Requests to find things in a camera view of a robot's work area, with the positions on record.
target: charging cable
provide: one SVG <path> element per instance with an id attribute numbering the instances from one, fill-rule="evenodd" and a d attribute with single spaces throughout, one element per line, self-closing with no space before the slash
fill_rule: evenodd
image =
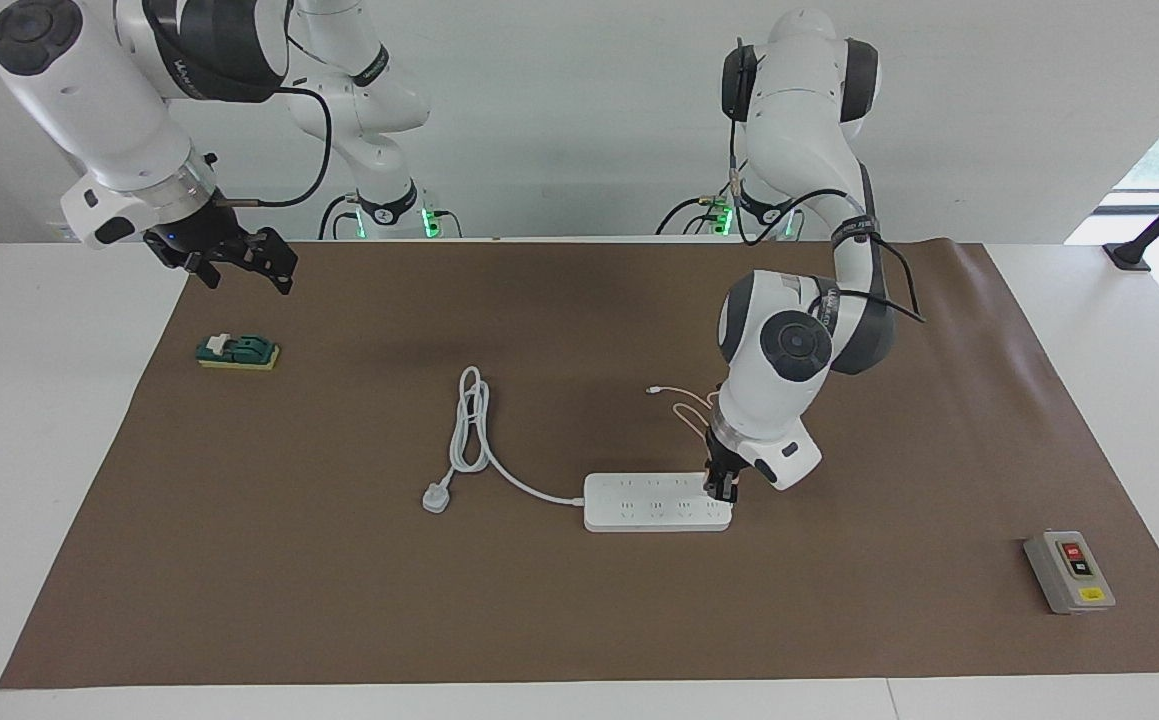
<path id="1" fill-rule="evenodd" d="M 651 386 L 646 388 L 647 395 L 658 395 L 658 393 L 661 392 L 675 392 L 678 393 L 678 395 L 688 397 L 690 400 L 694 400 L 702 407 L 706 407 L 706 409 L 708 410 L 712 410 L 713 400 L 716 400 L 716 397 L 721 395 L 720 392 L 710 392 L 708 393 L 708 395 L 699 397 L 695 395 L 695 393 L 690 392 L 688 390 L 671 387 L 671 386 Z M 685 427 L 690 428 L 691 432 L 697 434 L 697 436 L 699 436 L 699 439 L 707 442 L 707 438 L 704 437 L 704 430 L 708 428 L 708 420 L 704 419 L 704 414 L 699 413 L 699 409 L 695 409 L 694 406 L 686 405 L 685 402 L 675 402 L 672 403 L 672 414 L 675 414 L 677 419 L 683 421 L 683 423 L 685 423 Z M 685 416 L 687 414 L 694 415 L 695 419 L 699 420 L 699 426 L 695 426 L 693 421 L 690 421 L 690 419 Z"/>
<path id="2" fill-rule="evenodd" d="M 482 372 L 478 365 L 468 365 L 464 373 L 459 374 L 459 405 L 455 406 L 455 431 L 450 436 L 450 470 L 440 482 L 430 483 L 423 493 L 423 509 L 429 512 L 440 512 L 450 506 L 450 480 L 455 478 L 455 473 L 480 473 L 488 465 L 495 466 L 508 482 L 522 490 L 547 502 L 555 502 L 557 506 L 583 507 L 583 497 L 556 497 L 546 492 L 539 492 L 522 480 L 512 477 L 502 461 L 491 451 L 491 442 L 487 437 L 487 426 L 489 424 L 489 410 L 491 410 L 491 386 L 483 381 Z M 465 460 L 465 451 L 468 448 L 471 428 L 478 426 L 478 444 L 480 451 L 473 461 Z"/>

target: brown mat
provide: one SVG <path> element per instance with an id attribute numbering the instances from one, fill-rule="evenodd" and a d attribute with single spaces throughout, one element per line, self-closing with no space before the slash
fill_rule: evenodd
<path id="1" fill-rule="evenodd" d="M 300 255 L 290 297 L 187 284 L 0 688 L 1159 671 L 1159 551 L 982 247 L 907 247 L 931 323 L 829 379 L 815 474 L 749 471 L 693 536 L 595 536 L 493 472 L 424 512 L 455 379 L 482 368 L 497 454 L 546 492 L 699 470 L 643 388 L 721 381 L 726 289 L 831 274 L 825 245 Z M 276 372 L 196 366 L 225 330 Z M 1117 609 L 1047 613 L 1019 548 L 1045 528 L 1085 530 Z"/>

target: white plug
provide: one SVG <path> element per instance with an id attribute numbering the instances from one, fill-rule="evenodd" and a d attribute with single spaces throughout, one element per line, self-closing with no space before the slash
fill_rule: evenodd
<path id="1" fill-rule="evenodd" d="M 438 514 L 450 506 L 450 489 L 442 483 L 430 483 L 423 490 L 423 509 L 432 514 Z"/>

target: gray control box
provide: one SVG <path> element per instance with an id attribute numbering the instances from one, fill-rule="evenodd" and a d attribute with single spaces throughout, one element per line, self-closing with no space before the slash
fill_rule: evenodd
<path id="1" fill-rule="evenodd" d="M 1023 541 L 1050 610 L 1058 614 L 1108 610 L 1117 605 L 1108 580 L 1077 532 L 1047 532 Z"/>

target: power outlet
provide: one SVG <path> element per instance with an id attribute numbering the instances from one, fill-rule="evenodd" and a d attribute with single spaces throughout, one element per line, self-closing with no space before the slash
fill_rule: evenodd
<path id="1" fill-rule="evenodd" d="M 704 473 L 593 473 L 583 483 L 584 528 L 595 533 L 720 532 L 731 506 L 704 493 Z"/>

